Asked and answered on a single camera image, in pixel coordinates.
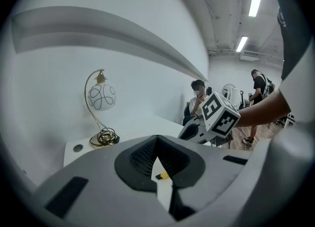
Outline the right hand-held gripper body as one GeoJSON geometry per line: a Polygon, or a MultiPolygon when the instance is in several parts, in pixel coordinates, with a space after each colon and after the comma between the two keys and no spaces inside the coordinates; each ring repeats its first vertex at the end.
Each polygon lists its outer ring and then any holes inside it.
{"type": "Polygon", "coordinates": [[[196,114],[206,142],[215,137],[227,138],[241,117],[230,100],[217,92],[213,92],[200,104],[196,114]]]}

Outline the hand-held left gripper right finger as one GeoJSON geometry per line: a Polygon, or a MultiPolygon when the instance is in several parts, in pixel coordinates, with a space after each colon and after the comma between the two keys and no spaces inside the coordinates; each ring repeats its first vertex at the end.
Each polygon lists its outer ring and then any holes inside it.
{"type": "Polygon", "coordinates": [[[180,221],[204,209],[236,179],[251,153],[157,137],[157,198],[180,221]]]}

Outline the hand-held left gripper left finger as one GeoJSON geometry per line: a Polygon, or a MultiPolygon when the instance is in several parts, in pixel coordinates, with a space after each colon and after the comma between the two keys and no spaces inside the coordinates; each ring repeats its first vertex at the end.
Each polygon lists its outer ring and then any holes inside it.
{"type": "Polygon", "coordinates": [[[61,218],[66,225],[78,227],[168,227],[175,223],[155,193],[136,191],[117,175],[116,157],[137,143],[141,137],[100,150],[92,150],[60,169],[43,182],[34,198],[47,207],[74,177],[87,180],[86,185],[61,218]]]}

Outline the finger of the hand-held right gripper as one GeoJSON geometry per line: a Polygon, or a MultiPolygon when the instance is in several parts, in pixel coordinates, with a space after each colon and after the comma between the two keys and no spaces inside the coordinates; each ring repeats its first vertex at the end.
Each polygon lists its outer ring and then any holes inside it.
{"type": "Polygon", "coordinates": [[[184,117],[183,128],[178,138],[197,144],[204,144],[204,128],[201,126],[200,119],[198,117],[184,117]]]}

